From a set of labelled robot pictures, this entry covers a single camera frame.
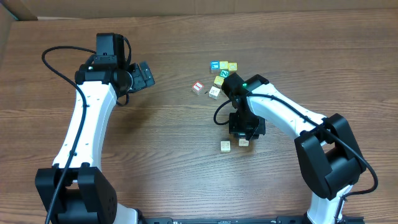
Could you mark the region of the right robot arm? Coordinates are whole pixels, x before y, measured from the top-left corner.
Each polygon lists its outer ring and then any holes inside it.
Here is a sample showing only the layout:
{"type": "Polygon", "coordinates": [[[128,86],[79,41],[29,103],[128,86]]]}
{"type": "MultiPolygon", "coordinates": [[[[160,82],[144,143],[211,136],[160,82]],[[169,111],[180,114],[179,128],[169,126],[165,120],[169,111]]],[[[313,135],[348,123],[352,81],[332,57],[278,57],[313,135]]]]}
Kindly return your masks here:
{"type": "Polygon", "coordinates": [[[253,140],[272,123],[294,140],[301,175],[312,191],[310,207],[300,218],[277,218],[278,223],[363,223],[342,214],[346,196],[366,170],[362,153],[347,120],[326,117],[296,104],[266,78],[225,78],[222,91],[236,112],[230,113],[229,133],[253,140]]]}

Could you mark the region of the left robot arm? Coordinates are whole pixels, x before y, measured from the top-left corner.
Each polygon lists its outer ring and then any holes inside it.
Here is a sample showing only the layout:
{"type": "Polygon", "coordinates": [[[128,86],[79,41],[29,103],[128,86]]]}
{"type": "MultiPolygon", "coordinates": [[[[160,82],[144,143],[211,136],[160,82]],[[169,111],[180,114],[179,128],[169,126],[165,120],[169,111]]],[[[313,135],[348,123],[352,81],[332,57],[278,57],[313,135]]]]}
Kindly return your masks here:
{"type": "Polygon", "coordinates": [[[146,62],[132,63],[126,37],[99,33],[96,50],[69,83],[76,90],[67,135],[50,168],[39,169],[35,186],[46,223],[145,223],[142,212],[118,202],[101,171],[106,128],[118,98],[155,83],[146,62]]]}

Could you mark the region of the red Q letter block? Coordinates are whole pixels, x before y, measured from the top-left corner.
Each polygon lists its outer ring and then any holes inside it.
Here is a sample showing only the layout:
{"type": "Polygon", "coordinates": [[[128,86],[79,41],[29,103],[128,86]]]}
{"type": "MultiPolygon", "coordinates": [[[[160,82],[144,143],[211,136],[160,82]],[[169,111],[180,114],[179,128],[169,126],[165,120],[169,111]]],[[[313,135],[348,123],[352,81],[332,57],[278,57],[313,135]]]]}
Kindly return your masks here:
{"type": "Polygon", "coordinates": [[[244,138],[241,138],[241,139],[239,139],[238,146],[239,147],[248,147],[249,141],[244,138]]]}

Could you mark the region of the white dotted wooden block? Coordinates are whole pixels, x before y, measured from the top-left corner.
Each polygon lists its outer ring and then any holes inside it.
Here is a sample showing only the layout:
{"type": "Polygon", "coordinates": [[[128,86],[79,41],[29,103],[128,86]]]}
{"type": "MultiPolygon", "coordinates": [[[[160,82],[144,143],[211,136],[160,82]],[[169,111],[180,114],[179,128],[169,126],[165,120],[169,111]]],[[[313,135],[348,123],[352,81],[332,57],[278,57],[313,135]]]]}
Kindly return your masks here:
{"type": "Polygon", "coordinates": [[[220,142],[220,151],[221,151],[221,153],[229,153],[229,152],[231,152],[231,143],[230,143],[230,141],[221,141],[220,142]]]}

